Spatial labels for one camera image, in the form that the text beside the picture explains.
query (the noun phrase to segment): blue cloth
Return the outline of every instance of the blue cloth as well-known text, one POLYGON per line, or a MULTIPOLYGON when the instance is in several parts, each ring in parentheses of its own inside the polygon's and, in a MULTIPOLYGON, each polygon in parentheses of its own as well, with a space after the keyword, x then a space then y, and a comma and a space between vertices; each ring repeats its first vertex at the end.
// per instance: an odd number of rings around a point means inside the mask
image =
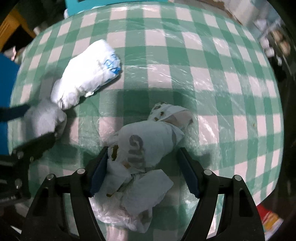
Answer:
MULTIPOLYGON (((9 107, 19 66, 0 53, 0 107, 9 107)), ((7 155, 7 122, 0 122, 0 154, 7 155)))

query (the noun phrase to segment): table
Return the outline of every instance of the table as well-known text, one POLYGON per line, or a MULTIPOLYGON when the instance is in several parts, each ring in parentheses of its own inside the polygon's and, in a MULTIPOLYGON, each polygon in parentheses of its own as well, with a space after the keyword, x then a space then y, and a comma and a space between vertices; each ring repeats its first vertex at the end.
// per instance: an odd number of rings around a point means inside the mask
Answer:
MULTIPOLYGON (((273 71, 246 28, 209 11, 134 2, 61 21, 27 47, 11 105, 36 104, 49 97, 53 81, 69 60, 99 39, 115 48, 123 73, 66 112, 63 137, 30 166, 32 194, 47 174, 67 175, 85 166, 112 131, 146 120, 160 101, 194 114, 180 146, 199 158, 204 168, 220 176, 241 175, 256 204, 271 193, 283 150, 282 108, 273 71)), ((22 121, 9 123, 8 134, 12 150, 24 141, 22 121)), ((164 157, 157 168, 174 186, 153 209, 147 233, 129 232, 129 240, 180 239, 197 205, 174 154, 164 157)), ((210 233, 218 227, 222 200, 220 195, 210 233)), ((104 224, 100 227, 106 232, 104 224)))

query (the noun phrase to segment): orange object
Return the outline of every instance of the orange object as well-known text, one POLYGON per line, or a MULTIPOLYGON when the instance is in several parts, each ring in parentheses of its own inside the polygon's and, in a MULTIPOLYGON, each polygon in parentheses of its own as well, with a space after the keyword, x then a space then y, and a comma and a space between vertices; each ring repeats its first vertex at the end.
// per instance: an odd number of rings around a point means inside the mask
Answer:
POLYGON ((13 8, 0 25, 0 51, 2 51, 5 43, 19 26, 21 26, 32 38, 36 37, 36 34, 29 29, 26 20, 15 8, 13 8))

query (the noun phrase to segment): crumpled tissue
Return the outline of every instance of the crumpled tissue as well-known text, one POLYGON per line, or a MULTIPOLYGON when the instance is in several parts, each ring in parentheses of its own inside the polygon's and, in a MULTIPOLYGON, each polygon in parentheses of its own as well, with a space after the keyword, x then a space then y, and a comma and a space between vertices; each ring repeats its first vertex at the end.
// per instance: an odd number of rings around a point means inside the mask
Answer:
POLYGON ((66 113, 49 99, 43 99, 24 115, 26 139, 37 138, 49 132, 56 132, 59 138, 63 134, 66 122, 66 113))
POLYGON ((120 59, 103 39, 92 43, 68 63, 62 78, 54 83, 50 99, 63 109, 79 102, 80 96, 91 96, 121 71, 120 59))
POLYGON ((157 103, 148 120, 125 125, 107 141, 107 173, 94 198, 95 216, 104 223, 145 233, 152 207, 159 204, 173 182, 153 170, 184 137, 192 121, 188 109, 157 103))

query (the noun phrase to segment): blue gripper pad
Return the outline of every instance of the blue gripper pad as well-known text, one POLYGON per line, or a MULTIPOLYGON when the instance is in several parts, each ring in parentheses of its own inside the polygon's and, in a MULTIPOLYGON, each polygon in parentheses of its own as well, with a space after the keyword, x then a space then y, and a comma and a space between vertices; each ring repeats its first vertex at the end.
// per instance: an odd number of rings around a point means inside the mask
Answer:
POLYGON ((106 170, 107 170, 107 160, 108 160, 108 153, 106 151, 92 176, 91 186, 89 190, 89 193, 91 194, 91 196, 94 196, 102 186, 102 183, 106 175, 106 170))
POLYGON ((201 183, 198 182, 197 175, 196 175, 195 171, 193 170, 193 167, 190 164, 188 158, 186 157, 186 155, 182 151, 182 148, 180 148, 177 151, 177 162, 178 162, 181 172, 185 178, 185 181, 186 181, 186 184, 188 186, 190 193, 192 193, 196 198, 200 198, 201 191, 199 189, 199 184, 201 185, 201 183))

